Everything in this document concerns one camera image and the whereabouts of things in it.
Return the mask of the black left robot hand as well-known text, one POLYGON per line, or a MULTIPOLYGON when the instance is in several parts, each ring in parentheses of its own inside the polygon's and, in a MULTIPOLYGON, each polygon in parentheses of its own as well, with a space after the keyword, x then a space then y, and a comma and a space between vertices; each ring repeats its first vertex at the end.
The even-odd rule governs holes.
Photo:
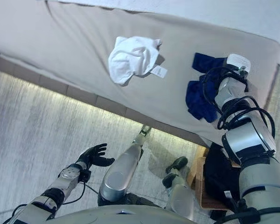
POLYGON ((77 162, 83 162, 87 169, 89 169, 91 165, 108 167, 114 163, 115 159, 104 157, 106 149, 107 143, 90 147, 79 156, 77 162))

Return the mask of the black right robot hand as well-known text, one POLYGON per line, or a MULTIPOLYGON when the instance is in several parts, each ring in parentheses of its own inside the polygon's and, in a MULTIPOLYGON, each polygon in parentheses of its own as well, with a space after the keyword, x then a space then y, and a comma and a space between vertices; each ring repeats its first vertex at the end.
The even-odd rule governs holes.
POLYGON ((227 56, 224 66, 226 72, 237 75, 241 79, 246 80, 251 70, 251 62, 244 56, 231 53, 227 56))

